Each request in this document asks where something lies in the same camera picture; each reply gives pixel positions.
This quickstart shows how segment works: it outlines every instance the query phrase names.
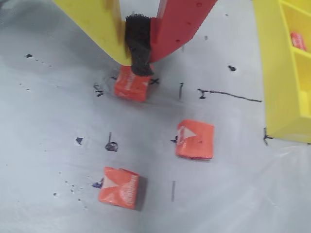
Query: yellow bin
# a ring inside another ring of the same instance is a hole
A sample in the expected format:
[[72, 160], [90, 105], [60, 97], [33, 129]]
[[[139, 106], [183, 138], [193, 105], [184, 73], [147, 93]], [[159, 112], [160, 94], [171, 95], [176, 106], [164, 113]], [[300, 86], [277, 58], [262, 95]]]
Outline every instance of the yellow bin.
[[[311, 0], [254, 0], [267, 134], [311, 143]], [[295, 48], [302, 35], [307, 51]]]

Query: orange cube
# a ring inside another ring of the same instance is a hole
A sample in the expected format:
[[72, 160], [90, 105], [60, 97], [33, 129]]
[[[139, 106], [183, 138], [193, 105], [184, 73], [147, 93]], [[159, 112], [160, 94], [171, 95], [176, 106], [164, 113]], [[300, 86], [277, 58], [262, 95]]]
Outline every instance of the orange cube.
[[98, 196], [101, 202], [134, 209], [139, 175], [112, 167], [104, 168], [104, 183]]
[[135, 75], [131, 67], [121, 66], [120, 75], [116, 81], [114, 91], [121, 98], [135, 101], [145, 101], [151, 76]]
[[191, 159], [213, 158], [214, 126], [195, 120], [178, 125], [176, 155]]

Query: yellow plastic tray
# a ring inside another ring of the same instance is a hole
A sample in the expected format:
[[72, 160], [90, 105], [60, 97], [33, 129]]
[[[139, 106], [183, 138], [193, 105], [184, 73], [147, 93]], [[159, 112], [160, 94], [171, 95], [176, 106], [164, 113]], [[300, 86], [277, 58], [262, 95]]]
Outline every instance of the yellow plastic tray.
[[[254, 0], [267, 134], [311, 143], [311, 0]], [[292, 45], [300, 33], [307, 51]]]
[[119, 0], [53, 1], [116, 62], [124, 66], [132, 64]]

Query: black marker mark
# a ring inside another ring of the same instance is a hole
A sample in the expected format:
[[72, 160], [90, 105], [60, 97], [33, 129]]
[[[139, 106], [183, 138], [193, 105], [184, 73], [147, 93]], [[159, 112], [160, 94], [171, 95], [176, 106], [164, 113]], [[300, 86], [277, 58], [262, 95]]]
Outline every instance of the black marker mark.
[[267, 139], [273, 139], [273, 137], [269, 137], [269, 136], [267, 135], [267, 128], [264, 128], [264, 137], [263, 137], [263, 141], [264, 141], [264, 143], [266, 144], [266, 146], [268, 146]]
[[111, 132], [109, 133], [109, 141], [107, 143], [107, 145], [105, 146], [105, 149], [107, 151], [114, 151], [117, 152], [118, 151], [118, 144], [116, 142], [111, 142]]
[[179, 99], [181, 99], [181, 95], [182, 95], [182, 92], [183, 92], [183, 86], [184, 86], [184, 83], [180, 83], [180, 87], [179, 87]]
[[175, 140], [171, 140], [171, 142], [177, 143], [178, 136], [175, 136]]
[[104, 91], [101, 90], [101, 87], [98, 84], [94, 83], [93, 87], [96, 90], [95, 93], [99, 93], [97, 97], [102, 96], [104, 94]]
[[228, 66], [228, 68], [229, 68], [232, 72], [234, 72], [234, 71], [237, 70], [235, 67], [232, 67], [232, 66]]
[[172, 182], [172, 199], [171, 201], [174, 202], [175, 200], [175, 186], [176, 186], [176, 181]]
[[150, 85], [155, 84], [155, 83], [156, 83], [156, 84], [160, 84], [160, 83], [159, 83], [159, 80], [160, 80], [160, 79], [151, 79], [149, 84], [150, 84]]
[[205, 91], [205, 90], [202, 90], [202, 89], [198, 89], [198, 91], [200, 91], [201, 94], [202, 94], [202, 95], [200, 96], [200, 99], [206, 99], [205, 93], [208, 92], [208, 91]]
[[79, 145], [82, 145], [82, 140], [84, 139], [84, 137], [78, 137], [76, 138], [76, 142], [79, 144]]
[[248, 101], [251, 101], [251, 102], [259, 102], [259, 103], [262, 102], [262, 100], [249, 99], [249, 98], [246, 98], [246, 97], [243, 97], [243, 96], [236, 96], [236, 95], [233, 95], [233, 94], [230, 94], [230, 93], [227, 93], [227, 92], [222, 92], [222, 91], [213, 91], [213, 90], [205, 91], [205, 90], [201, 90], [201, 89], [198, 89], [198, 91], [200, 91], [202, 93], [202, 96], [200, 97], [200, 99], [206, 99], [205, 93], [208, 92], [210, 94], [228, 95], [228, 96], [232, 96], [232, 97], [235, 97], [235, 98], [248, 100]]

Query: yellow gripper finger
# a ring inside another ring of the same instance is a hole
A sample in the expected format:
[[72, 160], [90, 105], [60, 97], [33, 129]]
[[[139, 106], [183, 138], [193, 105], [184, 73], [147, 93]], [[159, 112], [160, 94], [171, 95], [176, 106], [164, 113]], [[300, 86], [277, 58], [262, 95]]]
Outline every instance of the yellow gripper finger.
[[132, 64], [119, 0], [53, 0], [99, 47], [123, 66]]

